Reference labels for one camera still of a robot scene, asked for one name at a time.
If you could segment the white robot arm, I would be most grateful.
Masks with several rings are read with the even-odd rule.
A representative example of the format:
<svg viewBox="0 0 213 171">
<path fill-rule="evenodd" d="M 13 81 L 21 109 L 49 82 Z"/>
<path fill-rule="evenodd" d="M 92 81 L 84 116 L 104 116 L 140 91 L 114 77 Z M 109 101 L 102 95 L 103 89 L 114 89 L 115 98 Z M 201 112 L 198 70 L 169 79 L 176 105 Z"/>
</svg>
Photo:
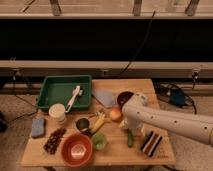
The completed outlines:
<svg viewBox="0 0 213 171">
<path fill-rule="evenodd" d="M 132 131 L 146 123 L 213 147 L 213 117 L 150 108 L 142 92 L 122 92 L 117 103 Z"/>
</svg>

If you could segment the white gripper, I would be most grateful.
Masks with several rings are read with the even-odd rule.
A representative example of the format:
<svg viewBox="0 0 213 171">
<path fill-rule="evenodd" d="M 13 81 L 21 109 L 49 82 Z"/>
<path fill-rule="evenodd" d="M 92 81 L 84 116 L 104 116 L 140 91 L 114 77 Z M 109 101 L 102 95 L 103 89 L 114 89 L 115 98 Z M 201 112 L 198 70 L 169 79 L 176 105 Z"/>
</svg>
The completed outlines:
<svg viewBox="0 0 213 171">
<path fill-rule="evenodd" d="M 121 123 L 119 124 L 119 128 L 121 130 L 127 130 L 130 129 L 132 131 L 133 135 L 145 135 L 146 130 L 144 125 L 135 119 L 130 119 L 125 117 Z"/>
</svg>

